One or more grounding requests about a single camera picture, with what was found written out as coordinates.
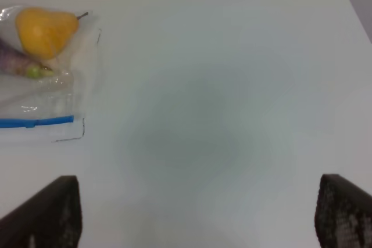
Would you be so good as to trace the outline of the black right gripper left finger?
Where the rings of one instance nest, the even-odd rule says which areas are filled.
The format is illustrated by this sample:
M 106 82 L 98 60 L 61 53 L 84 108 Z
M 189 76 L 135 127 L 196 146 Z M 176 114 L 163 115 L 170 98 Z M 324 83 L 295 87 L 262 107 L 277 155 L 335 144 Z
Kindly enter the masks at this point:
M 78 247 L 82 231 L 78 179 L 65 175 L 1 218 L 1 247 Z

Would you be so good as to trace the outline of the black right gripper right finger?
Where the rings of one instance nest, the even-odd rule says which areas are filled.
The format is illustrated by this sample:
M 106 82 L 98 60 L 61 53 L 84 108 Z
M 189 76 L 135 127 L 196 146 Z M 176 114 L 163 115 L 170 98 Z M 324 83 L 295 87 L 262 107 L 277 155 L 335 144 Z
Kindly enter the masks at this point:
M 321 247 L 371 247 L 371 195 L 338 174 L 322 175 L 314 227 Z

